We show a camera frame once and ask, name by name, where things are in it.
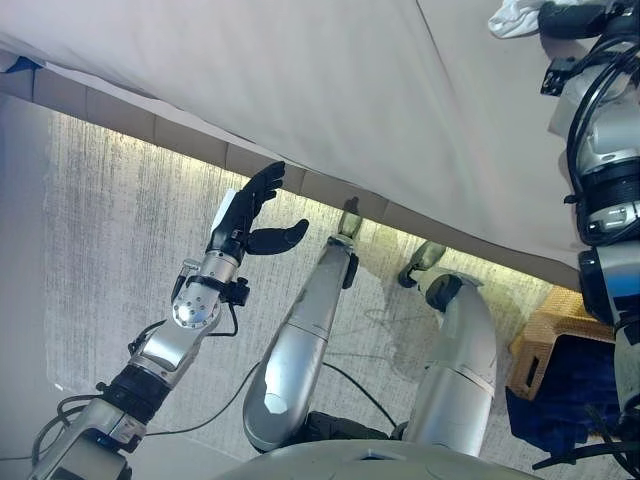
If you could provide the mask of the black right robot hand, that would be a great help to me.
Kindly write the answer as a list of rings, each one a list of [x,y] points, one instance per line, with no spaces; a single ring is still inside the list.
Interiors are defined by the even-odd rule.
[[[639,36],[637,1],[546,1],[537,17],[539,32],[562,40]]]

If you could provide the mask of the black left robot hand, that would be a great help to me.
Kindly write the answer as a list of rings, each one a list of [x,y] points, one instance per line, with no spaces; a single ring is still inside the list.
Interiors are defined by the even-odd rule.
[[[213,230],[205,252],[219,251],[241,264],[245,254],[277,255],[294,248],[307,232],[309,221],[306,219],[289,228],[252,229],[263,205],[276,197],[284,175],[283,161],[271,163],[256,173],[234,195],[221,222]]]

